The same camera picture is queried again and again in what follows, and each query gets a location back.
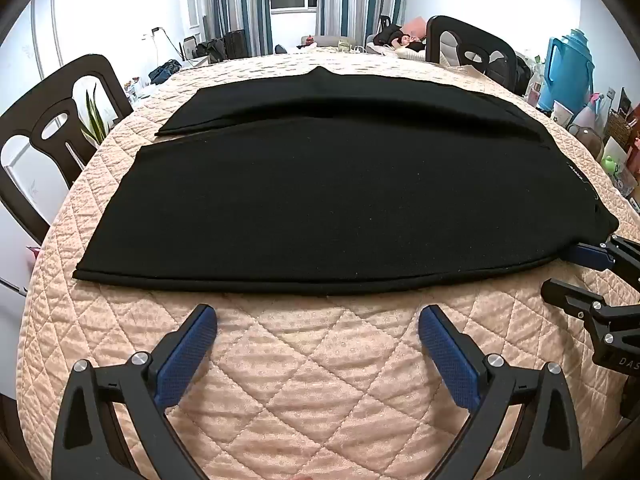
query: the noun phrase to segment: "blue thermos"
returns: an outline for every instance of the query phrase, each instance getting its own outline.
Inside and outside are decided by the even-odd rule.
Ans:
[[[558,101],[577,114],[593,94],[593,69],[587,38],[581,30],[574,28],[562,41],[550,38],[538,107],[550,112]]]

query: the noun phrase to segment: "dark blue bag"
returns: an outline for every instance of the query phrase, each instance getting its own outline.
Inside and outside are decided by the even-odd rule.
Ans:
[[[159,85],[164,83],[179,70],[180,63],[178,63],[175,59],[170,59],[164,65],[161,65],[149,72],[149,79],[151,79],[151,84]]]

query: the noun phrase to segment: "black wooden chair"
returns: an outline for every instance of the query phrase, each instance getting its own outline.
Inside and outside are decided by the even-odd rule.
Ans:
[[[0,394],[0,478],[42,480],[22,436],[15,400]]]
[[[460,66],[472,65],[478,72],[500,83],[507,90],[515,90],[518,60],[509,44],[493,34],[449,16],[433,16],[427,22],[427,61],[440,62],[440,37],[445,31],[450,32],[458,42],[456,53]],[[491,54],[494,52],[502,54],[502,58],[491,62]]]
[[[0,152],[11,137],[26,136],[36,150],[56,163],[71,187],[82,169],[69,150],[85,165],[95,153],[94,146],[82,134],[72,97],[76,81],[87,75],[100,80],[119,120],[132,113],[109,61],[98,54],[82,56],[38,83],[0,116]],[[55,134],[43,139],[44,128],[60,114],[66,114],[65,123]],[[0,170],[0,200],[18,224],[41,244],[49,225],[3,170]]]

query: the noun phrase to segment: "pink pillow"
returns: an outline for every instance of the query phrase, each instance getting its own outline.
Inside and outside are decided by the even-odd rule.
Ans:
[[[405,23],[400,27],[400,30],[409,36],[415,36],[416,38],[422,39],[427,35],[427,22],[424,21],[422,16],[418,16],[410,22]]]

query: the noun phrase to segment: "bottle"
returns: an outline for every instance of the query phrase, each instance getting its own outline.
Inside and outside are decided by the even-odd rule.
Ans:
[[[616,96],[616,91],[613,88],[609,88],[607,96],[600,105],[598,116],[596,117],[596,125],[594,127],[595,132],[601,139],[604,139],[604,129],[607,126],[607,120],[609,120],[609,111],[613,105],[613,99]]]
[[[540,99],[540,83],[533,83],[532,88],[529,90],[529,95],[527,96],[527,103],[529,103],[534,108],[538,104],[538,99]]]
[[[581,128],[593,128],[596,122],[596,101],[599,95],[594,94],[589,104],[586,105],[580,113],[578,113],[574,119],[573,124],[580,126]]]

